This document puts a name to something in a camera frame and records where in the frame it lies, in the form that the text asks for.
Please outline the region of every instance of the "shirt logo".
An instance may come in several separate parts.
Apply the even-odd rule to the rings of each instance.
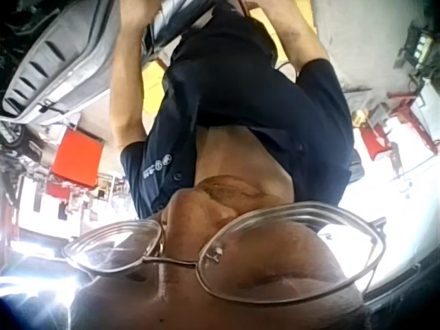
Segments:
[[[143,173],[144,175],[144,179],[146,179],[147,177],[150,177],[151,175],[154,174],[154,172],[160,172],[164,169],[164,167],[168,166],[169,164],[171,164],[171,162],[173,161],[173,158],[171,157],[171,155],[165,155],[164,159],[160,160],[156,160],[154,165],[149,166]]]

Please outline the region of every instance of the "yellow wall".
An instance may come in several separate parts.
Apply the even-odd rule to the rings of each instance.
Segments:
[[[316,32],[310,0],[296,0],[296,3],[298,4],[302,15]],[[272,24],[269,22],[264,12],[260,8],[257,8],[251,11],[251,15],[265,25],[267,31],[274,39],[278,48],[278,61],[287,61],[280,39],[276,35],[275,29],[272,27]],[[156,62],[151,63],[142,73],[145,90],[144,111],[149,116],[156,116],[162,99],[164,98],[164,90],[162,89],[163,76],[164,70]]]

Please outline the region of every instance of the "shirt button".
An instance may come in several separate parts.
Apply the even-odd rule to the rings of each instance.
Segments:
[[[182,174],[180,172],[177,172],[173,176],[174,181],[180,181],[182,180]]]

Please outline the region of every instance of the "nose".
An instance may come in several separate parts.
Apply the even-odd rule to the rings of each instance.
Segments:
[[[193,188],[177,192],[162,214],[166,223],[164,256],[197,260],[202,247],[238,214]]]

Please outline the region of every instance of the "mechanic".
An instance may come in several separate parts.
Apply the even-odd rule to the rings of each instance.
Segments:
[[[263,25],[219,1],[210,22],[185,33],[174,51],[147,136],[141,39],[161,1],[121,0],[111,124],[138,216],[164,225],[168,258],[196,260],[220,229],[254,210],[299,201],[336,206],[349,182],[351,116],[327,53],[295,1],[252,2],[278,33],[299,73],[296,83],[274,69],[276,46]],[[268,239],[287,242],[300,277],[343,276],[305,226],[268,232]],[[249,257],[274,259],[261,252]],[[193,271],[163,266],[155,289],[99,280],[77,297],[74,324],[81,314],[89,329],[363,329],[368,323],[354,286],[303,305],[261,309],[215,299]]]

